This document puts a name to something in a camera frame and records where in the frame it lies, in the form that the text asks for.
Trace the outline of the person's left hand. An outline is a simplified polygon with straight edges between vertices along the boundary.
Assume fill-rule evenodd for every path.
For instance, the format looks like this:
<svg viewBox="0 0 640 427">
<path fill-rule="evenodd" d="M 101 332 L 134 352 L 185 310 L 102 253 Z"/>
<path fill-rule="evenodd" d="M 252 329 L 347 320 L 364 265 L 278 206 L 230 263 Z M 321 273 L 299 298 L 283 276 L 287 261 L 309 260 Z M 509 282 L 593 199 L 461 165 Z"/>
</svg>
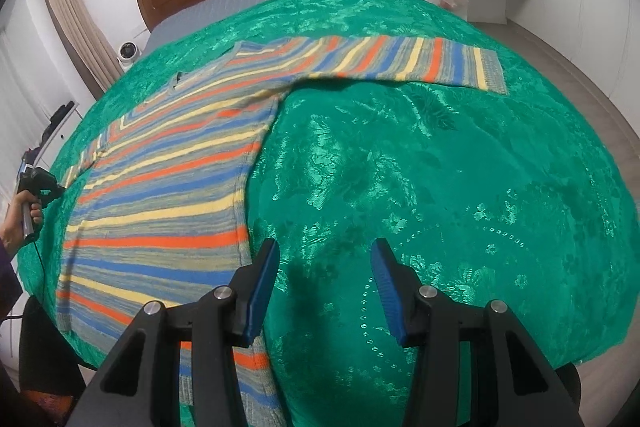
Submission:
<svg viewBox="0 0 640 427">
<path fill-rule="evenodd" d="M 15 194 L 6 212 L 6 219 L 1 225 L 1 243 L 9 259 L 13 259 L 24 244 L 23 222 L 25 208 L 28 209 L 28 217 L 32 222 L 36 225 L 41 225 L 42 223 L 43 215 L 40 200 L 29 191 L 21 191 Z"/>
</svg>

